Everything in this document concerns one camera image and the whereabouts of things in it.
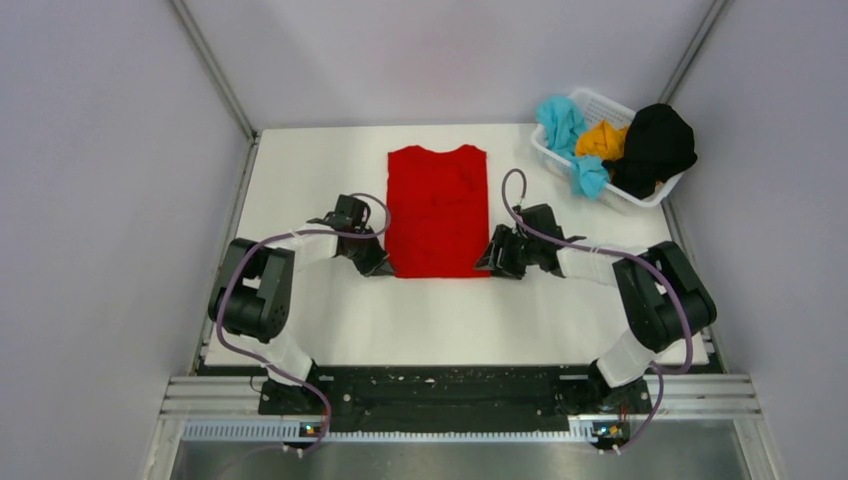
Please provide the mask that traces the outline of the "red t shirt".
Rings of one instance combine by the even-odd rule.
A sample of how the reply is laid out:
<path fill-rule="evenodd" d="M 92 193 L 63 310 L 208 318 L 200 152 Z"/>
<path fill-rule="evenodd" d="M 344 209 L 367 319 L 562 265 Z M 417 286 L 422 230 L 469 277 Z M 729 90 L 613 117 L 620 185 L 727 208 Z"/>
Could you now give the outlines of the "red t shirt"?
<path fill-rule="evenodd" d="M 490 239 L 487 153 L 473 145 L 390 152 L 385 249 L 401 279 L 476 279 Z"/>

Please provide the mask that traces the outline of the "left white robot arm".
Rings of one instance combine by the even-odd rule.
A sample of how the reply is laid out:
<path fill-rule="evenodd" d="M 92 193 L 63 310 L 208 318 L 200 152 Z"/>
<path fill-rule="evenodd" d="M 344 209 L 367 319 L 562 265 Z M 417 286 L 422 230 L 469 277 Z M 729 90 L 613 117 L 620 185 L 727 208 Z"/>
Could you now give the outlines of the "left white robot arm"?
<path fill-rule="evenodd" d="M 341 195 L 333 210 L 297 229 L 259 241 L 232 240 L 219 266 L 208 303 L 218 342 L 283 385 L 283 401 L 297 413 L 317 407 L 321 388 L 308 378 L 313 358 L 286 329 L 295 277 L 336 258 L 350 260 L 364 277 L 394 275 L 379 240 L 386 230 L 369 224 L 373 205 L 385 204 L 367 193 Z"/>

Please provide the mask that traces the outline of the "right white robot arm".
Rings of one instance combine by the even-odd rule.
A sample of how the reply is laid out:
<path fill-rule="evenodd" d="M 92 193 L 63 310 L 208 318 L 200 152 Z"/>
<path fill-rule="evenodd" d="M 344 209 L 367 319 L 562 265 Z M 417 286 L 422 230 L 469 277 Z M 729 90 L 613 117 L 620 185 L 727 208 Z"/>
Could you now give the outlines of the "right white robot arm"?
<path fill-rule="evenodd" d="M 516 206 L 513 216 L 514 226 L 496 226 L 475 270 L 520 280 L 537 267 L 620 295 L 627 328 L 589 367 L 586 397 L 594 409 L 614 411 L 626 400 L 626 386 L 661 353 L 678 341 L 690 345 L 716 320 L 714 300 L 677 243 L 628 250 L 590 245 L 582 236 L 565 237 L 547 204 Z"/>

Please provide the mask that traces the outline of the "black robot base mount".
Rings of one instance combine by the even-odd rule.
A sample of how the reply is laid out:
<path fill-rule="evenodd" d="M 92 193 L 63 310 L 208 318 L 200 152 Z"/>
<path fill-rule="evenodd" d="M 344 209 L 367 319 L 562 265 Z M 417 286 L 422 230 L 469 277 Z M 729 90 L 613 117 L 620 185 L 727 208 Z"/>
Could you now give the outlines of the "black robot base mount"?
<path fill-rule="evenodd" d="M 317 366 L 307 381 L 265 381 L 259 414 L 328 414 L 333 433 L 535 433 L 651 409 L 645 380 L 611 388 L 593 366 Z"/>

